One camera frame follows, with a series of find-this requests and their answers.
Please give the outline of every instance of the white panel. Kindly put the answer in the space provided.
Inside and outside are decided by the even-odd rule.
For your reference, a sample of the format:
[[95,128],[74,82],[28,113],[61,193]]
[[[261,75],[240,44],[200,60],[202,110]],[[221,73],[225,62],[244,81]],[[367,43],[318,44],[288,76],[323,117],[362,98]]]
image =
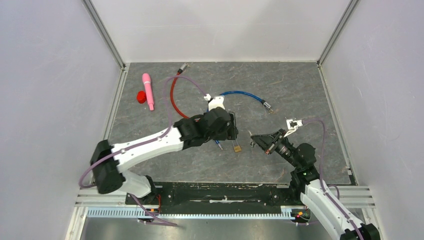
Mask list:
[[422,0],[360,1],[323,65],[389,240],[424,239],[423,9]]
[[93,0],[126,62],[314,61],[349,0]]
[[0,239],[62,240],[120,70],[81,1],[0,1]]

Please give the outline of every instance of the robotic arm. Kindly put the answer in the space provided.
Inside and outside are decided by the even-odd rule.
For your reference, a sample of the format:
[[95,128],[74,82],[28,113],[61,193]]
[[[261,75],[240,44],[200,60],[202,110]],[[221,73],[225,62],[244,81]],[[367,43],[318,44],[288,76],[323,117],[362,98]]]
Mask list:
[[287,136],[302,126],[302,121],[287,120],[288,131],[283,129],[272,134],[252,135],[251,145],[258,145],[265,154],[277,153],[295,169],[290,173],[289,189],[293,196],[305,204],[324,226],[333,240],[357,240],[358,228],[364,240],[380,240],[373,224],[365,225],[355,217],[329,190],[326,182],[314,166],[315,148],[308,143],[294,147]]
[[[183,118],[174,123],[163,138],[166,129],[134,141],[109,145],[108,140],[97,144],[90,164],[113,153],[117,154],[95,167],[94,180],[99,194],[108,194],[116,190],[135,195],[137,198],[154,198],[156,188],[149,176],[140,176],[128,169],[156,156],[198,147],[209,140],[235,140],[238,130],[233,112],[224,108],[224,97],[216,96],[208,103],[209,111],[191,118]],[[147,140],[152,142],[125,151],[128,146]]]

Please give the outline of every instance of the pink marker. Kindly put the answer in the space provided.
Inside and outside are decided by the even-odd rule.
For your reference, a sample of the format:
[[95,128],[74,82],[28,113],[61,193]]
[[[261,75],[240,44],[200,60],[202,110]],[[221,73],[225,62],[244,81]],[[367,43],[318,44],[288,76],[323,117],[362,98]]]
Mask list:
[[154,108],[155,101],[153,101],[153,92],[152,92],[152,85],[151,85],[152,80],[150,79],[150,75],[148,73],[144,73],[141,79],[143,80],[148,107],[150,108],[150,111],[153,111],[155,109]]

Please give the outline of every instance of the red round object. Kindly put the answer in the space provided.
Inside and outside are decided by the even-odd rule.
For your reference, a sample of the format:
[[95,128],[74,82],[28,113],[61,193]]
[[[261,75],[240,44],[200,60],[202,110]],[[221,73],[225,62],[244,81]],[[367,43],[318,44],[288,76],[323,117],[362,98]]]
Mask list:
[[139,91],[137,94],[137,101],[139,104],[144,104],[147,100],[145,91]]

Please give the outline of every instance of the metal corner post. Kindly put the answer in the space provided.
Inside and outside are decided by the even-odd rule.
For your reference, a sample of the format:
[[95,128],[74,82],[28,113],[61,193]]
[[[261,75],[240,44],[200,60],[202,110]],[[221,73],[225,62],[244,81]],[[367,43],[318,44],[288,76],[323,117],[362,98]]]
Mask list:
[[107,47],[109,48],[110,52],[113,55],[113,58],[115,59],[118,66],[123,70],[125,68],[125,62],[122,59],[121,55],[118,52],[117,47],[115,46],[114,42],[112,41],[111,36],[109,35],[108,31],[106,30],[105,25],[103,24],[102,20],[100,19],[99,13],[96,11],[96,8],[93,5],[93,2],[91,0],[82,0],[82,3],[84,4],[85,8],[87,9],[87,12],[90,14],[91,19],[93,20],[95,26],[97,27],[101,37],[103,38],[104,42],[106,43]]
[[324,61],[326,60],[327,56],[329,55],[331,49],[333,48],[334,44],[336,43],[337,39],[340,36],[340,33],[342,32],[343,28],[346,25],[346,22],[351,17],[352,12],[357,7],[360,0],[350,0],[349,4],[346,7],[346,10],[344,10],[343,15],[341,16],[340,20],[338,21],[337,26],[335,27],[330,39],[327,42],[327,45],[325,46],[324,50],[321,53],[321,56],[319,56],[319,59],[317,61],[318,66],[320,67]]

